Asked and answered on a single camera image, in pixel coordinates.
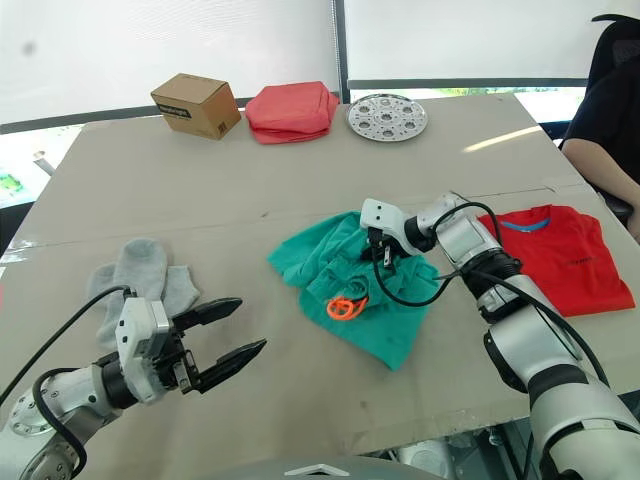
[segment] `brown box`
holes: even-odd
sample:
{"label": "brown box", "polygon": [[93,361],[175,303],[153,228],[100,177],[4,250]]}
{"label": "brown box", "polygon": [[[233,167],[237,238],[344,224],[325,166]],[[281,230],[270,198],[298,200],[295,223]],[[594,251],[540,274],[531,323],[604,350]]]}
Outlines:
{"label": "brown box", "polygon": [[220,139],[240,120],[227,82],[179,73],[151,92],[169,126]]}

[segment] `black cable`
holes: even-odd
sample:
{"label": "black cable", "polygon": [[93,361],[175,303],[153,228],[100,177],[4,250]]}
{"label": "black cable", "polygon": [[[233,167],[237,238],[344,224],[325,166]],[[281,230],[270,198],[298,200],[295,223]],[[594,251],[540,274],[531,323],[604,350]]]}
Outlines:
{"label": "black cable", "polygon": [[377,255],[377,249],[372,245],[371,246],[371,260],[373,261],[373,273],[376,276],[376,280],[378,281],[378,285],[380,285],[380,289],[384,292],[384,294],[389,297],[391,300],[393,300],[396,303],[399,303],[400,305],[404,305],[405,307],[424,307],[426,305],[429,305],[430,303],[435,302],[438,297],[440,295],[442,295],[442,292],[444,292],[444,290],[447,288],[447,285],[449,285],[449,283],[451,282],[451,280],[453,280],[458,274],[454,275],[456,272],[453,272],[448,278],[445,279],[444,282],[442,282],[442,284],[440,285],[440,288],[438,289],[438,291],[436,293],[433,294],[433,296],[428,299],[425,300],[423,302],[409,302],[407,300],[403,300],[401,298],[396,297],[384,284],[382,277],[380,276],[380,268],[378,267],[378,261],[376,260],[376,258],[378,257]]}
{"label": "black cable", "polygon": [[117,292],[119,290],[122,290],[124,292],[124,295],[135,295],[135,290],[132,290],[132,288],[129,285],[116,285],[114,287],[108,288],[106,289],[104,292],[99,293],[98,295],[96,295],[95,297],[93,297],[91,300],[89,300],[80,310],[78,310],[73,317],[71,317],[62,327],[60,327],[56,333],[54,333],[51,338],[49,338],[49,340],[46,341],[46,343],[44,345],[42,345],[38,351],[33,354],[33,356],[29,359],[29,361],[24,365],[24,367],[22,367],[22,369],[18,372],[18,374],[15,376],[15,378],[11,381],[11,383],[9,384],[9,386],[4,390],[4,392],[2,392],[2,395],[0,395],[0,406],[2,406],[2,404],[7,400],[7,397],[11,394],[11,392],[13,391],[14,388],[16,388],[16,385],[18,385],[18,383],[20,382],[20,380],[22,380],[22,378],[25,376],[25,374],[29,371],[29,369],[31,367],[33,367],[33,364],[36,363],[38,361],[38,359],[44,354],[44,352],[47,351],[47,349],[58,339],[60,338],[60,336],[67,331],[67,329],[73,325],[82,315],[85,314],[85,312],[87,310],[89,310],[91,307],[93,307],[96,303],[98,303],[100,300],[102,300],[104,297],[106,297],[107,295],[109,295],[110,293],[113,292]]}
{"label": "black cable", "polygon": [[440,218],[438,218],[438,220],[435,221],[435,223],[431,227],[431,230],[433,230],[437,234],[438,227],[442,222],[444,222],[447,218],[449,218],[451,215],[453,215],[457,211],[463,210],[465,208],[470,208],[470,207],[481,208],[482,210],[487,212],[487,214],[491,218],[491,222],[493,223],[493,228],[496,231],[496,240],[500,245],[502,245],[502,234],[500,233],[500,224],[498,223],[498,217],[496,217],[496,214],[493,213],[493,210],[491,210],[491,208],[488,205],[485,205],[484,203],[480,203],[480,202],[467,202],[467,203],[463,203],[462,205],[458,205],[457,207],[453,207],[451,210],[444,213]]}
{"label": "black cable", "polygon": [[596,357],[595,353],[593,353],[593,350],[591,350],[591,347],[589,347],[589,344],[584,340],[584,338],[580,336],[577,330],[573,328],[569,322],[567,322],[564,318],[562,318],[554,310],[546,306],[537,298],[532,297],[527,292],[519,289],[518,287],[511,285],[509,282],[501,278],[498,278],[495,275],[491,275],[485,272],[479,272],[477,270],[470,270],[469,274],[475,275],[476,277],[480,277],[485,280],[489,280],[490,282],[501,285],[502,287],[512,291],[516,295],[520,296],[522,299],[526,300],[529,304],[542,310],[547,315],[547,317],[549,317],[549,320],[551,320],[558,327],[560,327],[562,330],[567,332],[571,336],[571,338],[575,340],[575,342],[580,346],[582,351],[585,353],[585,355],[589,359],[589,362],[591,362],[591,365],[593,366],[593,369],[595,370],[596,375],[598,376],[598,379],[602,383],[604,383],[607,387],[609,387],[609,380],[607,379],[607,375],[604,373],[604,369],[602,368],[602,365],[600,365],[600,362],[598,361],[598,358]]}
{"label": "black cable", "polygon": [[[436,232],[437,235],[437,228],[438,226],[444,222],[447,218],[449,218],[451,215],[453,215],[454,213],[456,213],[459,210],[462,210],[464,208],[469,208],[469,207],[478,207],[483,209],[485,212],[487,212],[489,214],[489,217],[491,217],[491,221],[493,222],[493,228],[496,231],[496,240],[498,241],[498,243],[500,245],[502,245],[502,235],[500,234],[500,225],[498,224],[498,218],[496,217],[496,214],[493,212],[493,210],[491,210],[491,208],[488,205],[485,205],[484,203],[480,203],[480,202],[469,202],[467,201],[467,203],[463,203],[462,205],[458,205],[457,207],[452,208],[451,210],[449,210],[448,212],[444,213],[440,218],[438,218],[435,223],[433,224],[433,226],[431,227],[431,230],[433,230],[434,232]],[[376,280],[378,281],[378,285],[380,286],[380,289],[384,292],[384,294],[389,297],[391,300],[393,300],[396,303],[399,303],[400,305],[404,305],[405,307],[424,307],[426,305],[429,305],[433,302],[435,302],[440,295],[442,295],[442,293],[445,291],[445,289],[447,288],[447,286],[449,285],[449,283],[451,282],[451,280],[453,280],[455,277],[457,277],[458,275],[460,275],[460,272],[458,272],[457,270],[445,275],[444,277],[440,277],[440,278],[444,278],[444,282],[442,282],[442,284],[440,285],[440,288],[438,289],[438,291],[428,300],[424,300],[422,302],[409,302],[407,300],[403,300],[401,298],[396,297],[384,284],[382,277],[380,276],[380,269],[378,267],[376,258],[379,255],[377,254],[376,251],[376,247],[374,245],[373,242],[371,242],[371,259],[373,261],[373,273],[376,276]]]}
{"label": "black cable", "polygon": [[53,429],[65,439],[71,448],[75,450],[76,455],[78,455],[78,465],[74,467],[73,472],[71,473],[71,478],[78,476],[87,464],[87,451],[84,449],[82,442],[80,442],[80,440],[78,440],[76,436],[56,418],[55,414],[44,401],[44,398],[42,397],[42,384],[45,380],[53,377],[54,375],[73,372],[75,370],[77,370],[77,368],[56,368],[54,370],[49,370],[38,377],[31,389],[33,401],[35,402],[40,415],[42,415],[42,418],[44,418],[47,423],[49,423],[49,425],[51,425],[51,427],[53,427]]}
{"label": "black cable", "polygon": [[524,457],[524,471],[522,472],[521,480],[527,480],[529,472],[531,471],[531,456],[533,454],[533,433],[529,434],[529,441],[527,442],[527,454]]}

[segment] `teal cloth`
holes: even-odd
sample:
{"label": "teal cloth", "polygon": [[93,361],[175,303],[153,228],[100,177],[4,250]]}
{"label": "teal cloth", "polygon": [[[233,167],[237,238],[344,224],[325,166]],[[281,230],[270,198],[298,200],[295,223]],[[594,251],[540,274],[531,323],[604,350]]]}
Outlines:
{"label": "teal cloth", "polygon": [[[361,261],[367,233],[360,214],[347,212],[295,235],[276,248],[268,261],[287,285],[298,287],[306,316],[333,334],[399,369],[411,347],[428,307],[405,307],[387,297],[376,282],[370,261]],[[438,289],[438,271],[421,256],[395,259],[395,275],[380,268],[385,285],[398,297],[418,302]],[[343,295],[369,296],[364,311],[349,322],[327,315],[327,303]]]}

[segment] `folded red towel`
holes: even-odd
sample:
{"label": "folded red towel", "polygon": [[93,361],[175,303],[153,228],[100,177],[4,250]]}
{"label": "folded red towel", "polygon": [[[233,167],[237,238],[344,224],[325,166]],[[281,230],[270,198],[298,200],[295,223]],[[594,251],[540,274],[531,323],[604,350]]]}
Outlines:
{"label": "folded red towel", "polygon": [[246,107],[260,143],[302,142],[329,133],[339,103],[322,82],[265,87]]}

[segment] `metal plate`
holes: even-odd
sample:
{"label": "metal plate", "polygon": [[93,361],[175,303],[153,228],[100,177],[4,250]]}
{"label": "metal plate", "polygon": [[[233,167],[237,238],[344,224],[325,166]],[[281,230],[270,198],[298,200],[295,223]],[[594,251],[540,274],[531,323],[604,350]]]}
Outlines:
{"label": "metal plate", "polygon": [[419,103],[386,93],[363,97],[347,111],[347,122],[353,131],[378,142],[413,138],[425,129],[428,120]]}

